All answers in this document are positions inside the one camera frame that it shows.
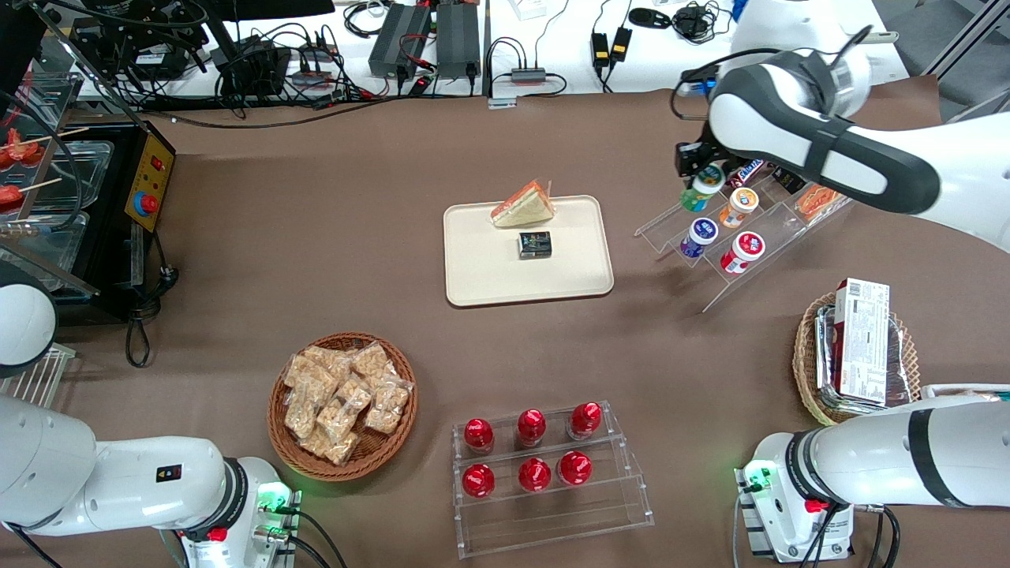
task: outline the control panel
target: control panel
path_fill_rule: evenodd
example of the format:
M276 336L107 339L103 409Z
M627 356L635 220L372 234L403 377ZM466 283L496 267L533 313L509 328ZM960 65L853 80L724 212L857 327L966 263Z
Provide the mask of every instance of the control panel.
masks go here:
M126 199L126 214L148 231L155 230L162 200L176 157L153 134L147 134L143 154Z

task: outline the red bottle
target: red bottle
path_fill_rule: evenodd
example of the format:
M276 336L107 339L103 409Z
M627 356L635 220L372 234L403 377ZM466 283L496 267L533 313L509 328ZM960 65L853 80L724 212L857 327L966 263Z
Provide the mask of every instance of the red bottle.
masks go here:
M495 473L484 464L474 464L463 472L463 490L471 497L487 497L495 490Z
M580 404L572 410L568 432L573 440L589 440L603 421L603 408L596 402Z
M593 475L593 461L582 452L569 452L558 460L558 477L567 485L582 485Z
M463 440L476 454L486 456L495 449L495 432L491 423L484 418L474 418L467 422L463 431Z
M530 458L519 466L519 485L535 493L550 485L550 467L539 458Z
M543 412L536 408L530 408L519 414L519 421L516 423L519 445L523 448L534 448L543 438L543 433L547 431L547 420L543 417Z

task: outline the white table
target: white table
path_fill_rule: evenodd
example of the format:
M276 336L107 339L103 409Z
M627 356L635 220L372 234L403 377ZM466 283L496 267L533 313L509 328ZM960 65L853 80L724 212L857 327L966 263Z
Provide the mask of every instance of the white table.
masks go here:
M407 2L406 0L397 0L401 4L414 4L414 2ZM343 27L343 9L345 5L336 6L336 11L331 14L325 14L321 16L309 16L304 18L286 18L286 19L276 19L276 20L250 20L242 21L238 23L238 29L235 28L234 22L226 21L224 22L225 28L228 30L228 34L231 35L232 39L237 39L239 36L248 37L252 33L252 29L256 28L261 32L270 31L271 29L287 22L298 22L304 25L309 30L309 36L315 38L315 32L319 31L323 24L328 24L330 28L333 29L334 35L336 35L336 43L343 54L343 69L350 76L351 80L358 84L359 87L372 91L373 93L382 92L386 86L386 81L380 78L372 76L372 72L369 69L369 56L372 54L372 46L375 44L376 35L369 37L368 39L359 37ZM479 6L478 9L478 30L480 32L480 42L481 51L484 51L484 6ZM382 26L383 19L385 19L385 12L382 15L375 16L369 13L368 10L355 16L355 23L363 29L378 29ZM284 29L291 31L298 31L300 33L300 28L289 25ZM209 54L211 50L217 48L217 41L210 34L210 30L204 26L204 30L207 32L207 36L210 38L210 42L204 46L204 51ZM326 34L326 41L331 41L329 34ZM277 38L277 43L291 46L301 46L304 44L304 40L299 41L298 37L290 34L284 34ZM427 41L425 43L424 52L421 55L421 59L435 63L435 42ZM320 66L323 71L331 71L335 74L336 66L332 63L323 64ZM288 64L288 74L289 76L293 73L299 71L297 54ZM217 79L220 74L217 69L214 68L213 64L207 64L207 73L201 73L199 69L192 69L186 72L183 77L170 81L165 87L164 93L172 95L175 97L182 98L204 98L211 97L214 94L214 86L217 83ZM396 80L391 79L389 81L391 94L396 94ZM413 79L407 81L403 86L403 91L406 93L410 90L410 86L413 85ZM457 81L450 79L439 79L435 92L442 95L469 95L470 94L470 82L467 78L463 78ZM481 94L481 80L477 80L477 88L475 89L475 95ZM102 100L104 97L101 93L95 89L94 85L87 82L85 86L81 89L81 94L78 97L82 101L95 101Z
M520 21L508 0L486 0L491 2L491 38L502 35L520 40L533 65L533 51L536 37L553 14L561 11L565 0L548 0L547 14L543 17ZM718 0L725 9L732 7L732 0ZM651 0L630 0L631 8L653 8L673 15L687 2L656 8ZM852 34L870 24L874 31L886 31L872 0L833 0L842 29ZM600 13L600 1L571 0L568 10L550 23L546 34L540 39L539 65L548 73L564 76L569 83L567 94L599 93L602 85L590 65L589 34L593 21ZM628 0L611 0L605 7L603 17L596 30L607 34L613 41L614 32L628 10ZM672 29L647 29L626 24L632 29L627 59L614 70L607 85L615 92L644 92L670 89L677 85L682 72L729 55L729 44L736 23L726 13L721 13L715 30L726 29L728 33L716 35L712 40L693 45L677 35ZM860 45L865 50L873 65L875 85L908 78L908 73L892 44ZM497 76L515 67L515 54L508 48L497 48L493 57L493 73ZM496 97L549 92L560 88L556 83L539 86L516 86L508 78L495 83Z

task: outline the acrylic display stand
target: acrylic display stand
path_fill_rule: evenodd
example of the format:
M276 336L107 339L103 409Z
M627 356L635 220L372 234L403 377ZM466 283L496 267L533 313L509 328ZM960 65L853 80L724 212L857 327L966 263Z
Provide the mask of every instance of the acrylic display stand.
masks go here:
M705 306L702 312L708 311L716 302L736 291L744 282L753 278L788 251L802 236L824 226L825 221L838 217L838 211L847 209L851 200L847 197L832 202L816 217L807 219L797 208L797 201L813 184L806 186L795 194L790 194L772 177L771 170L766 168L759 177L751 180L747 187L758 192L759 206L754 212L743 219L736 228L728 228L719 222L719 211L728 202L728 196L733 189L727 183L722 191L709 200L704 210L692 212L684 209L678 203L664 211L660 216L648 221L637 230L635 236L642 236L652 247L656 260L667 260L677 257L688 267L714 273L722 281L721 288ZM707 246L705 252L697 258L688 258L681 253L681 241L687 236L688 228L698 217L708 217L719 227L719 235L715 243ZM765 254L758 261L749 264L743 274L729 274L719 264L722 256L732 246L733 239L743 230L756 232L765 241Z
M599 404L604 420L592 438L569 438L566 423L574 408L564 408L543 413L547 431L532 449L516 444L518 414L489 420L495 449L488 456L478 456L466 445L466 424L452 427L452 501L461 560L653 525L641 469L610 405ZM571 450L593 461L593 474L583 485L569 486L558 479L558 460ZM550 485L537 493L523 490L517 476L519 465L532 457L551 468ZM479 463L495 474L495 490L482 499L464 492L462 485L464 471Z

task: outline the wicker basket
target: wicker basket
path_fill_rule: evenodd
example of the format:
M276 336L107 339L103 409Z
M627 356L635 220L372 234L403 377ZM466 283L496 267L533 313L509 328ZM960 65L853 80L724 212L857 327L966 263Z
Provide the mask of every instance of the wicker basket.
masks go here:
M396 432L391 435L380 434L371 429L366 429L364 424L365 414L362 412L358 422L351 432L360 437L358 447L355 448L350 459L346 464L338 466L329 460L319 458L314 454L303 450L296 442L295 437L284 425L284 416L287 407L284 399L290 390L284 384L284 377L288 372L286 365L281 371L281 375L274 383L274 390L270 394L270 408L267 411L267 429L270 432L270 442L274 445L277 455L281 456L291 469L314 479L323 481L347 481L358 479L379 469L383 464L396 454L397 450L403 446L407 440L407 435L414 425L414 418L417 415L417 381L414 380L414 373L410 369L407 359L400 353L400 350L393 347L393 344L386 340L370 336L369 334L358 334L348 332L335 334L321 340L312 342L311 345L326 349L362 349L372 342L379 342L390 361L396 366L396 372L400 378L414 383L414 389L407 399L407 407L403 411L403 417L396 427Z
M834 292L831 292L810 304L810 307L803 314L803 319L800 320L800 328L796 332L796 351L793 354L793 376L796 377L796 386L803 399L803 405L807 407L807 410L810 410L817 421L824 425L836 424L856 415L828 408L817 395L817 348L814 344L814 320L817 317L818 309L833 303ZM915 352L915 344L912 343L912 337L905 324L893 313L891 315L898 321L904 337L901 362L908 374L908 386L912 400L919 400L922 397L919 388L919 356Z

